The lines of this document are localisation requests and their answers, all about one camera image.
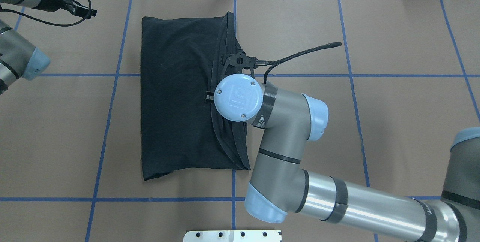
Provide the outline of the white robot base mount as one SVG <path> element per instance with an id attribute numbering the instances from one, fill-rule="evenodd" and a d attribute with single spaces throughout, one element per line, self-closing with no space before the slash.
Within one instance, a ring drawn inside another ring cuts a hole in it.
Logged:
<path id="1" fill-rule="evenodd" d="M 192 230 L 184 242 L 282 242 L 281 230 Z"/>

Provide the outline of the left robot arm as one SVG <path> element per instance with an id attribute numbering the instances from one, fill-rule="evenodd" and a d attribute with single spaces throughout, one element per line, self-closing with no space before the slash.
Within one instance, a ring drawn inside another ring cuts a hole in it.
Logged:
<path id="1" fill-rule="evenodd" d="M 79 17 L 79 21 L 70 24 L 51 23 L 17 10 L 1 8 L 2 13 L 13 13 L 19 17 L 51 25 L 55 27 L 73 27 L 97 15 L 92 7 L 92 0 L 88 5 L 82 5 L 76 0 L 1 0 L 1 4 L 42 10 L 53 13 L 57 10 L 66 10 Z M 17 80 L 24 78 L 33 80 L 41 75 L 50 65 L 50 58 L 18 32 L 17 26 L 10 26 L 0 22 L 0 91 L 5 93 Z"/>

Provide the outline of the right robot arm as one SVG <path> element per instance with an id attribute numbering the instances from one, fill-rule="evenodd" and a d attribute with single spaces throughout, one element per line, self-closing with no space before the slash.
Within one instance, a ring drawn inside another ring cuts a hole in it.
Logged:
<path id="1" fill-rule="evenodd" d="M 244 206 L 408 242 L 479 241 L 479 116 L 449 75 L 223 79 L 215 106 L 259 128 Z"/>

